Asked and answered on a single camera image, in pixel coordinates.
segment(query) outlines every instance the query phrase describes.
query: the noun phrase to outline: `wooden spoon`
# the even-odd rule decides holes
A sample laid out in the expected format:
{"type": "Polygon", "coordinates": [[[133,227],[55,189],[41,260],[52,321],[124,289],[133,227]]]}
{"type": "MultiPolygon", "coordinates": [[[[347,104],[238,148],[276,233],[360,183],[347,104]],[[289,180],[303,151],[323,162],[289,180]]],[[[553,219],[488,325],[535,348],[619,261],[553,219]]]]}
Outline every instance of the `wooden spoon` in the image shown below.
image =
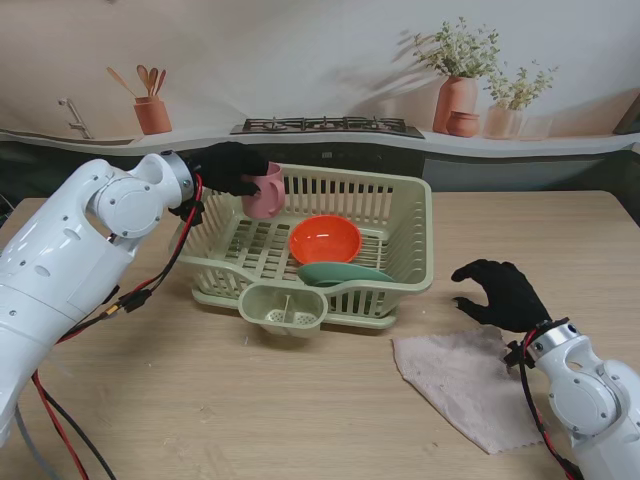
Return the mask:
{"type": "Polygon", "coordinates": [[[136,67],[136,70],[138,71],[138,76],[140,77],[140,80],[142,80],[142,84],[147,89],[147,96],[150,97],[151,88],[149,87],[149,72],[147,71],[144,65],[138,65],[136,67]]]}
{"type": "Polygon", "coordinates": [[[134,97],[135,97],[135,96],[137,96],[135,93],[133,93],[133,92],[131,91],[131,89],[129,88],[129,86],[127,85],[127,83],[122,79],[122,77],[121,77],[120,75],[118,75],[118,74],[116,73],[116,71],[115,71],[113,68],[111,68],[111,67],[107,67],[107,72],[109,72],[109,75],[111,75],[111,76],[115,79],[115,81],[116,81],[116,82],[118,82],[118,83],[119,83],[120,85],[122,85],[124,88],[126,88],[127,90],[129,90],[129,93],[130,93],[131,95],[133,95],[134,97]]]}
{"type": "Polygon", "coordinates": [[[154,95],[157,95],[158,92],[160,91],[160,88],[162,87],[162,84],[164,83],[164,77],[167,75],[167,71],[166,70],[162,70],[162,72],[160,73],[160,79],[158,80],[158,86],[156,87],[156,93],[154,95]]]}
{"type": "Polygon", "coordinates": [[[149,71],[149,85],[151,86],[151,94],[149,96],[155,95],[153,91],[156,89],[156,80],[158,80],[158,69],[153,67],[149,71]]]}

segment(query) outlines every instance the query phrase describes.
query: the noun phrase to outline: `gas stove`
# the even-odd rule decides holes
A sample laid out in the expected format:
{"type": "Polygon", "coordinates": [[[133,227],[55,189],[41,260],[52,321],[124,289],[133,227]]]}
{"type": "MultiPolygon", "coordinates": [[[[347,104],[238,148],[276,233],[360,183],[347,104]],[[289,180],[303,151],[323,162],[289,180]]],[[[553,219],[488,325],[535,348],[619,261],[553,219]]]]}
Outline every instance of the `gas stove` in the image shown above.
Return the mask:
{"type": "Polygon", "coordinates": [[[232,135],[251,133],[318,133],[366,132],[386,133],[402,137],[424,138],[417,128],[408,126],[400,118],[319,117],[319,118],[248,118],[244,125],[236,125],[232,135]]]}

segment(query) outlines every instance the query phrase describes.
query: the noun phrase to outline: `green plate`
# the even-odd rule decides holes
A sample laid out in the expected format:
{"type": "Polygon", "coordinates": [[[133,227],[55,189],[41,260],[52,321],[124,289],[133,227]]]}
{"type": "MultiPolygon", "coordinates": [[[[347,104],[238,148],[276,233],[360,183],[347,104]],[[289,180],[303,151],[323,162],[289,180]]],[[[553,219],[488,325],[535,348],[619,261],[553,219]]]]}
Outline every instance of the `green plate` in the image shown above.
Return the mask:
{"type": "Polygon", "coordinates": [[[361,267],[352,263],[318,262],[303,265],[298,269],[298,277],[310,287],[333,287],[351,280],[371,280],[374,282],[395,282],[380,270],[361,267]]]}

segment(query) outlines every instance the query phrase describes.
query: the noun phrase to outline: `faucet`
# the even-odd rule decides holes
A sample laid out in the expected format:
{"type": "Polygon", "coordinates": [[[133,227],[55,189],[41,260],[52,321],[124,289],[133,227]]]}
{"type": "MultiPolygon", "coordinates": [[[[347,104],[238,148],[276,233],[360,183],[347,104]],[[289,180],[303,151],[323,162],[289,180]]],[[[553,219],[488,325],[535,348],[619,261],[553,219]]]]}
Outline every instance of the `faucet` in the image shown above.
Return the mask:
{"type": "Polygon", "coordinates": [[[93,136],[89,132],[89,129],[87,128],[84,121],[82,120],[82,117],[80,116],[80,112],[78,112],[78,109],[73,104],[70,98],[59,98],[58,105],[62,105],[62,106],[66,105],[67,107],[69,107],[69,110],[71,110],[71,114],[76,119],[75,122],[67,122],[71,130],[80,130],[80,133],[82,134],[82,138],[86,138],[86,139],[93,138],[93,136]]]}

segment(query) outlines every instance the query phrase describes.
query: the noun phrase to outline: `potted plant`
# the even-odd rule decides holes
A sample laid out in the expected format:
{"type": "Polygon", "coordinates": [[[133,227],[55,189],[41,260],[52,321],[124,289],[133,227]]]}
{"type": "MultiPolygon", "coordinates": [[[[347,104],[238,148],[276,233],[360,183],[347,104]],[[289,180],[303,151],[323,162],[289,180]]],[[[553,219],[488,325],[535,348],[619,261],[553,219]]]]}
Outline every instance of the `potted plant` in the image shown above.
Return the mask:
{"type": "Polygon", "coordinates": [[[509,82],[505,74],[498,68],[489,74],[489,90],[495,104],[489,107],[483,136],[496,140],[513,138],[520,130],[522,111],[531,105],[542,92],[551,88],[553,73],[558,67],[546,72],[540,70],[533,80],[529,79],[529,71],[520,67],[516,80],[509,82]]]}
{"type": "Polygon", "coordinates": [[[464,17],[458,19],[455,26],[443,22],[435,35],[414,37],[413,55],[418,57],[418,63],[424,62],[427,68],[448,77],[440,88],[433,121],[433,131],[438,133],[448,133],[451,111],[473,113],[478,96],[476,79],[494,71],[500,51],[495,29],[483,25],[470,30],[464,17]]]}

